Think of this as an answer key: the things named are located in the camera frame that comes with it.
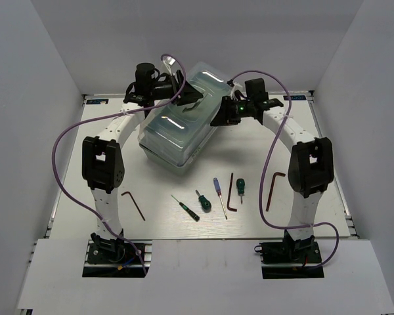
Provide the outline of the green toolbox with clear lid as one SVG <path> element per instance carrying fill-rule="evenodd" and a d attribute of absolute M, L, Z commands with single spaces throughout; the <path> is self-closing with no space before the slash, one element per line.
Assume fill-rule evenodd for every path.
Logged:
<path fill-rule="evenodd" d="M 204 62 L 186 75 L 187 87 L 202 94 L 192 104 L 168 104 L 152 110 L 141 125 L 139 146 L 147 158 L 168 171 L 183 175 L 215 132 L 210 125 L 223 96 L 230 94 L 228 76 Z"/>

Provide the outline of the stubby green phillips screwdriver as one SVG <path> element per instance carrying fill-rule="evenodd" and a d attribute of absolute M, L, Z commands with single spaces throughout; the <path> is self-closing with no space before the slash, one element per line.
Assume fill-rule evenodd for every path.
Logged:
<path fill-rule="evenodd" d="M 243 196 L 245 194 L 245 180 L 243 178 L 238 178 L 236 180 L 236 188 L 237 188 L 237 192 L 238 195 L 240 196 L 240 203 L 243 204 Z"/>

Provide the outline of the blue red handled screwdriver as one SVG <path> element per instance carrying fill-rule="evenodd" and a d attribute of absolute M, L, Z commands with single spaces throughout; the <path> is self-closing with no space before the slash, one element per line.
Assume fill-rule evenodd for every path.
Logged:
<path fill-rule="evenodd" d="M 225 219 L 227 220 L 227 219 L 228 219 L 228 217 L 227 217 L 227 212 L 226 212 L 225 205 L 224 205 L 224 202 L 223 202 L 222 193 L 221 193 L 221 187 L 220 187 L 218 178 L 216 178 L 216 177 L 213 178 L 213 185 L 214 185 L 214 187 L 215 187 L 215 191 L 216 191 L 217 196 L 218 196 L 218 198 L 219 198 L 219 201 L 220 201 L 220 203 L 221 203 L 221 208 L 222 208 L 222 210 L 223 210 Z"/>

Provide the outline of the brown hex key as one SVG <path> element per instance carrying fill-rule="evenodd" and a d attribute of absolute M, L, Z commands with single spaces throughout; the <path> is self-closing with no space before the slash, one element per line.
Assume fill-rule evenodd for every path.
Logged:
<path fill-rule="evenodd" d="M 125 191 L 121 193 L 121 196 L 129 196 L 131 201 L 133 202 L 133 205 L 135 206 L 136 210 L 139 212 L 139 215 L 141 216 L 141 219 L 145 222 L 146 219 L 138 205 L 138 203 L 136 202 L 135 198 L 133 197 L 132 193 L 130 191 Z"/>
<path fill-rule="evenodd" d="M 228 195 L 227 195 L 227 209 L 229 211 L 232 211 L 232 212 L 236 213 L 238 211 L 237 208 L 233 208 L 233 207 L 230 206 L 230 199 L 231 199 L 231 196 L 232 196 L 233 178 L 234 178 L 234 173 L 231 173 L 230 174 L 230 180 L 229 180 Z"/>
<path fill-rule="evenodd" d="M 266 205 L 266 208 L 265 208 L 265 211 L 266 211 L 266 212 L 269 211 L 270 206 L 271 206 L 271 202 L 272 202 L 272 198 L 273 198 L 273 193 L 274 193 L 274 185 L 275 185 L 275 182 L 276 182 L 276 178 L 277 178 L 277 177 L 282 177 L 282 178 L 284 178 L 285 176 L 286 176 L 286 174 L 285 174 L 285 173 L 282 173 L 282 172 L 275 172 L 275 173 L 273 174 L 273 177 L 272 177 L 272 179 L 271 179 L 271 185 L 270 185 L 270 190 L 269 190 L 269 196 L 268 196 L 268 199 L 267 199 L 267 205 Z"/>

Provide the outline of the stubby green flathead screwdriver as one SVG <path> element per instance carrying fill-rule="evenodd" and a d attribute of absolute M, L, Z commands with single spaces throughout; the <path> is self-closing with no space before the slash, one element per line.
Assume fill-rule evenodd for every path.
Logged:
<path fill-rule="evenodd" d="M 198 196 L 198 201 L 200 202 L 200 205 L 202 209 L 205 212 L 211 211 L 211 202 L 202 194 L 199 193 L 199 191 L 195 190 L 197 196 Z"/>

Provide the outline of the thin black green precision screwdriver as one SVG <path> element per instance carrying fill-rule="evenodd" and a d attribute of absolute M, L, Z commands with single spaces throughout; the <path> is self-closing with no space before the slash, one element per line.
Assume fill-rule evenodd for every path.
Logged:
<path fill-rule="evenodd" d="M 171 195 L 171 197 L 181 206 L 181 208 L 196 222 L 200 220 L 200 217 L 193 211 L 191 210 L 188 206 L 186 206 L 183 202 L 179 201 L 174 195 Z"/>

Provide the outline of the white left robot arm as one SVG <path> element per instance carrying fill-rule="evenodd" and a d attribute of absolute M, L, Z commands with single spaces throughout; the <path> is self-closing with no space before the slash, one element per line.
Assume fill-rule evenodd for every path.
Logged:
<path fill-rule="evenodd" d="M 134 82 L 126 90 L 119 116 L 97 136 L 87 136 L 83 140 L 81 173 L 91 189 L 99 215 L 98 228 L 91 239 L 110 261 L 122 260 L 126 248 L 118 211 L 118 188 L 125 175 L 123 145 L 154 105 L 167 100 L 183 106 L 201 97 L 202 94 L 186 81 L 182 69 L 161 72 L 151 63 L 140 63 Z"/>

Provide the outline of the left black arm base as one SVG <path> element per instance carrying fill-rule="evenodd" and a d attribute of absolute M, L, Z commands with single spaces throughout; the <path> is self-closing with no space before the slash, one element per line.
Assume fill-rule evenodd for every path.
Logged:
<path fill-rule="evenodd" d="M 144 278 L 150 268 L 152 244 L 133 245 L 120 239 L 106 240 L 91 234 L 85 255 L 84 278 Z"/>

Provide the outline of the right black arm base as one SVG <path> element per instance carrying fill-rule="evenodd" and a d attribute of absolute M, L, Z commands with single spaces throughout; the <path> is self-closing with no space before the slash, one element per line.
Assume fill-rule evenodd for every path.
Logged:
<path fill-rule="evenodd" d="M 324 278 L 322 257 L 314 237 L 297 248 L 292 240 L 268 241 L 254 247 L 261 257 L 261 271 L 264 280 L 319 279 Z"/>

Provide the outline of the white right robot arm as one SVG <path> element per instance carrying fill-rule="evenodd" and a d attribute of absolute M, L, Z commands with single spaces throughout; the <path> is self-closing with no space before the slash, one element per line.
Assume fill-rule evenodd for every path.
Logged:
<path fill-rule="evenodd" d="M 292 212 L 283 229 L 284 256 L 293 262 L 306 256 L 313 245 L 313 226 L 318 203 L 334 179 L 331 141 L 318 138 L 291 118 L 288 107 L 276 98 L 269 98 L 261 78 L 245 82 L 246 95 L 235 91 L 223 96 L 211 126 L 237 125 L 252 117 L 275 135 L 290 152 L 288 182 L 294 191 Z"/>

